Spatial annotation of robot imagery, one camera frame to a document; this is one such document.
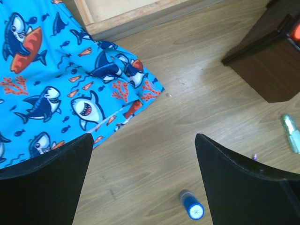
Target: shark fin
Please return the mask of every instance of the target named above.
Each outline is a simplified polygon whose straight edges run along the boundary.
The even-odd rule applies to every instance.
[[[18,52],[21,55],[24,55],[24,56],[29,56],[30,55],[30,52],[23,46],[23,44],[20,45],[20,48],[18,49]]]
[[[10,55],[10,52],[8,50],[8,45],[6,42],[3,44],[3,49],[2,49],[2,55],[5,61],[8,60],[8,56]]]
[[[27,32],[26,32],[26,34],[29,34],[29,33],[31,33],[32,32],[32,27],[31,26],[29,26],[29,28],[27,29]]]
[[[47,54],[47,50],[43,50],[40,54],[37,54],[37,56],[35,57],[35,59],[33,61],[35,62],[35,61],[40,60],[44,66],[47,66],[46,54]]]
[[[38,99],[39,99],[39,95],[34,95],[24,99],[23,102],[28,102],[29,104],[34,105],[38,101]]]
[[[56,142],[53,142],[51,149],[53,149],[56,145],[57,145]]]
[[[52,112],[49,112],[49,114],[47,115],[46,113],[44,113],[44,123],[48,122],[52,117]]]
[[[60,109],[60,108],[57,108],[56,112],[57,112],[58,114],[61,114],[61,109]]]
[[[80,45],[83,41],[83,38],[80,36],[80,33],[74,29],[71,29],[70,32],[75,35],[77,38],[77,44]]]
[[[123,62],[129,63],[129,59],[127,58],[127,56],[122,53],[117,54],[116,57]]]
[[[102,51],[102,52],[98,55],[98,57],[97,57],[97,59],[96,59],[96,62],[95,62],[95,68],[99,68],[99,67],[102,67],[102,66],[107,65],[107,64],[109,64],[109,62],[108,62],[108,60],[107,60],[107,58],[106,58],[105,52]]]
[[[6,158],[2,158],[2,157],[0,157],[0,163],[3,163],[3,162],[5,162],[5,160],[6,160]]]
[[[80,123],[80,127],[82,128],[82,130],[86,131],[87,121],[79,119],[79,123]]]
[[[5,138],[5,137],[0,133],[0,142],[2,142],[2,143],[10,143],[11,140]]]
[[[90,100],[91,102],[96,104],[98,103],[99,100],[98,95],[93,90],[90,91]]]
[[[17,116],[21,117],[21,119],[23,120],[23,124],[28,122],[28,117],[27,115],[23,114],[23,113],[19,113],[19,112],[15,112],[14,114],[16,114]]]

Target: laminate flooring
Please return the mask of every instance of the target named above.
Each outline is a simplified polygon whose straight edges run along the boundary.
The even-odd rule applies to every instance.
[[[116,42],[135,53],[166,90],[93,151],[74,225],[195,224],[178,201],[182,189],[194,192],[206,209],[197,224],[212,224],[197,133],[300,173],[300,155],[290,149],[279,120],[289,113],[300,124],[300,95],[269,104],[220,62],[267,2],[226,0]],[[80,21],[74,2],[66,4]]]

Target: orange surfboard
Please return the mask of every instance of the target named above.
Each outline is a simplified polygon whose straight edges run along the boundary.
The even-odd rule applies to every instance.
[[[11,63],[10,70],[16,74],[22,72],[37,56],[41,45],[42,29],[38,27],[26,36],[23,43],[23,46],[30,52],[30,55],[24,56],[17,53]]]

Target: pajama pants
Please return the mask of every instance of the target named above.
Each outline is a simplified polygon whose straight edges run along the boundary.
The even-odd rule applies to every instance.
[[[97,147],[164,90],[132,53],[94,41],[60,0],[0,0],[0,168],[84,133]]]

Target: wooden furniture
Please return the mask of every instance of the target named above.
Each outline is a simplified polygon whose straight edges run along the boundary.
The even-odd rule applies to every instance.
[[[74,0],[95,40],[114,41],[223,0]]]
[[[300,224],[300,175],[225,148],[205,135],[195,140],[214,224]]]
[[[300,23],[299,0],[273,0],[244,39],[222,60],[268,102],[300,92],[300,48],[291,37]]]

